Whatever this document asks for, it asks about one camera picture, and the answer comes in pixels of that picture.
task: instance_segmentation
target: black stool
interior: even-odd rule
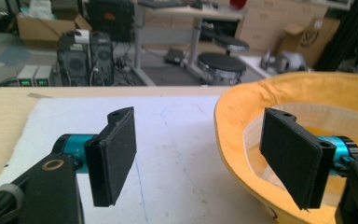
[[[239,58],[231,57],[231,51],[247,51],[249,45],[237,38],[227,35],[213,37],[215,45],[226,50],[226,54],[203,52],[198,57],[198,66],[207,72],[207,85],[217,85],[219,79],[227,78],[229,84],[241,83],[241,77],[246,72],[246,65]]]

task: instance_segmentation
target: black cable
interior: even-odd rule
[[[114,70],[115,69],[111,69],[112,71],[112,78],[114,78]],[[109,74],[103,69],[103,68],[101,68],[101,71],[103,72],[103,74],[106,76],[106,78],[109,78]]]
[[[130,85],[130,86],[135,86],[135,85],[136,85],[134,81],[131,81],[131,80],[129,79],[127,72],[125,72],[125,71],[123,71],[123,70],[121,70],[121,69],[119,69],[119,70],[117,70],[117,71],[121,74],[121,76],[123,77],[123,79],[127,82],[126,84],[128,84],[128,85]]]
[[[17,223],[14,222],[20,216],[20,209],[10,211],[0,217],[0,224]]]
[[[65,72],[66,72],[66,77],[68,78],[68,85],[69,85],[69,87],[72,87],[71,76],[69,75],[69,72],[67,70],[65,70]]]
[[[101,80],[101,82],[102,82],[102,84],[103,84],[103,86],[104,86],[104,81],[103,81],[103,77],[101,77],[100,76],[100,74],[99,74],[99,72],[92,72],[95,76],[97,76],[100,80]]]
[[[154,66],[142,66],[142,68],[150,68],[150,69],[170,69],[170,68],[176,68],[177,65],[174,64],[167,64],[167,65],[154,65]]]
[[[9,77],[0,82],[0,87],[19,87],[17,77]]]
[[[12,182],[12,184],[18,186],[19,188],[21,188],[21,190],[25,191],[25,183],[28,180],[28,173],[30,170],[26,171],[18,178],[16,178]],[[3,217],[5,214],[16,210],[16,206],[16,198],[11,193],[6,191],[0,191],[0,217]]]
[[[142,49],[144,49],[147,53],[152,54],[152,55],[154,55],[156,57],[159,57],[159,58],[162,58],[162,59],[164,58],[164,55],[160,55],[160,54],[158,54],[156,52],[151,51],[150,49],[147,49],[147,48],[144,48],[144,47],[142,47]]]

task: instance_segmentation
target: desk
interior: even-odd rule
[[[145,27],[146,11],[152,15],[177,16],[194,18],[193,29],[186,28],[162,28]],[[153,9],[135,5],[135,58],[132,70],[147,86],[156,84],[147,76],[141,68],[141,56],[143,44],[178,44],[190,43],[190,52],[187,58],[186,67],[193,69],[197,56],[197,49],[200,40],[200,30],[202,19],[221,20],[221,21],[240,21],[240,12],[229,10],[228,8],[214,9],[204,7],[202,10],[192,7],[168,7]]]
[[[39,99],[67,97],[216,95],[225,87],[0,88],[0,174]]]
[[[158,97],[158,98],[164,98],[167,97],[174,97],[174,96],[184,96],[186,99],[190,98],[197,98],[197,97],[215,97],[220,94],[222,94],[224,91],[226,91],[228,87],[210,87],[210,88],[202,88],[202,87],[179,87],[179,88],[160,88],[160,87],[135,87],[135,88],[2,88],[0,89],[0,173],[3,170],[3,167],[5,164],[7,164],[8,159],[11,156],[12,149],[18,142],[18,139],[26,133],[26,129],[24,129],[24,125],[27,121],[27,119],[32,119],[32,115],[34,115],[34,112],[30,115],[30,112],[34,109],[36,104],[39,102],[46,102],[46,98],[53,98],[51,101],[55,100],[64,100],[66,102],[71,101],[71,99],[62,99],[62,98],[77,98],[73,99],[74,101],[82,101],[84,100],[90,100],[90,97],[98,97],[98,98],[92,98],[92,101],[95,100],[109,100],[112,97],[120,97],[120,98],[127,98],[126,101],[134,100],[133,96],[135,96],[135,100],[137,102],[144,102],[145,99],[147,100],[147,97]],[[198,113],[200,115],[205,115],[204,113],[207,112],[207,114],[213,113],[213,107],[210,107],[210,110],[208,111],[202,111],[202,108],[196,108]],[[179,111],[182,111],[183,107],[176,107],[176,109],[179,109]],[[140,118],[138,119],[137,123],[140,124],[142,120]],[[209,120],[208,123],[213,127],[213,121]],[[208,133],[212,133],[213,128],[208,129]],[[144,136],[138,136],[137,140],[140,140],[140,142],[143,142],[143,139],[145,139]],[[198,147],[199,141],[184,141],[188,142],[189,145]],[[138,153],[137,153],[137,160],[136,164],[133,164],[132,171],[135,172],[138,169],[136,167],[139,167],[139,164],[141,162],[142,155],[149,154],[148,152],[145,152],[144,150],[141,150],[141,147],[143,144],[138,146]],[[208,145],[207,148],[213,149],[216,146]],[[157,157],[150,156],[150,163],[154,163],[155,165],[161,165],[161,164],[167,164],[170,163],[170,159],[172,157],[167,157],[166,150],[161,151],[164,148],[156,148],[158,151]],[[194,167],[200,167],[200,164],[203,164],[205,162],[210,163],[213,167],[223,166],[223,163],[221,159],[219,158],[219,154],[217,149],[210,151],[209,156],[204,158],[202,155],[199,155],[198,160],[188,160],[186,157],[188,154],[181,154],[181,157],[185,158],[183,161],[190,162],[190,166],[188,169],[194,170],[196,173],[200,172],[199,177],[197,179],[192,178],[191,174],[189,173],[188,178],[192,181],[198,183],[200,179],[202,179],[203,174],[208,173],[208,171],[204,171],[202,169],[194,169]],[[214,154],[214,159],[216,161],[209,161],[205,159],[210,159],[211,154]],[[181,165],[177,163],[173,163],[172,166],[177,167],[179,165],[179,169],[181,169]],[[91,209],[90,210],[90,198],[84,197],[85,194],[81,194],[82,201],[83,201],[83,207],[86,211],[85,217],[86,221],[88,223],[112,223],[113,219],[104,219],[101,220],[101,218],[104,218],[106,213],[109,213],[109,216],[112,216],[113,214],[118,213],[117,219],[115,219],[116,222],[120,223],[224,223],[222,220],[226,220],[228,223],[243,223],[250,221],[252,223],[273,223],[273,219],[270,218],[267,214],[263,212],[263,210],[260,208],[259,201],[257,201],[251,194],[247,193],[244,188],[234,179],[233,176],[230,175],[229,171],[224,167],[224,169],[219,170],[219,173],[213,173],[213,175],[217,176],[224,176],[223,179],[220,179],[221,184],[214,184],[211,183],[205,183],[207,184],[206,189],[200,188],[200,189],[194,189],[196,193],[199,191],[202,195],[205,195],[205,197],[209,199],[216,199],[216,200],[200,200],[200,196],[197,194],[188,194],[188,191],[185,189],[179,189],[181,193],[176,191],[175,189],[160,189],[158,188],[158,183],[155,183],[154,179],[159,179],[160,174],[163,173],[163,168],[157,169],[155,172],[148,172],[147,176],[144,176],[144,179],[142,181],[143,184],[146,184],[147,182],[154,183],[152,186],[149,186],[149,188],[145,187],[144,189],[155,189],[151,195],[149,192],[149,197],[147,198],[147,194],[144,191],[144,196],[146,197],[145,203],[139,203],[136,200],[133,200],[132,197],[126,197],[126,192],[129,192],[129,189],[133,189],[131,186],[133,186],[133,182],[129,181],[127,187],[124,188],[124,191],[122,191],[120,198],[122,199],[122,203],[117,202],[117,206],[107,208],[109,210],[103,210],[103,209]],[[159,183],[169,183],[174,180],[178,180],[179,176],[175,176],[172,179],[164,179],[162,178]],[[223,196],[216,195],[215,193],[223,191]],[[166,199],[161,199],[160,193],[163,192],[165,194],[168,193],[168,195],[173,194],[173,197],[175,199],[181,199],[180,202],[169,202],[169,204],[164,203]],[[192,203],[184,203],[188,198],[192,198],[191,200],[198,200],[199,204],[195,206],[195,204]],[[130,206],[127,207],[120,207],[122,204],[129,204]],[[145,210],[140,209],[140,207],[143,206],[143,204],[147,204]],[[100,219],[99,221],[90,221],[90,217],[96,217]]]

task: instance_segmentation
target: teal connector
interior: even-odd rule
[[[347,163],[352,160],[350,150],[347,145],[337,136],[318,136],[323,141],[330,142],[336,146],[336,154],[334,154],[333,165],[335,168],[347,167]],[[330,175],[337,175],[337,171],[330,170]]]
[[[63,153],[72,154],[74,159],[82,163],[82,167],[76,171],[78,174],[87,174],[89,172],[84,144],[94,135],[95,134],[72,134],[65,143]]]

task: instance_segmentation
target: equipment box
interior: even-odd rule
[[[308,67],[313,67],[324,52],[324,48],[338,29],[339,20],[313,18],[308,27],[294,23],[286,25],[285,37],[277,55],[283,50],[301,53]]]
[[[63,33],[75,29],[91,30],[87,21],[75,9],[53,10],[57,20],[40,20],[17,16],[20,39],[28,48],[56,49]]]

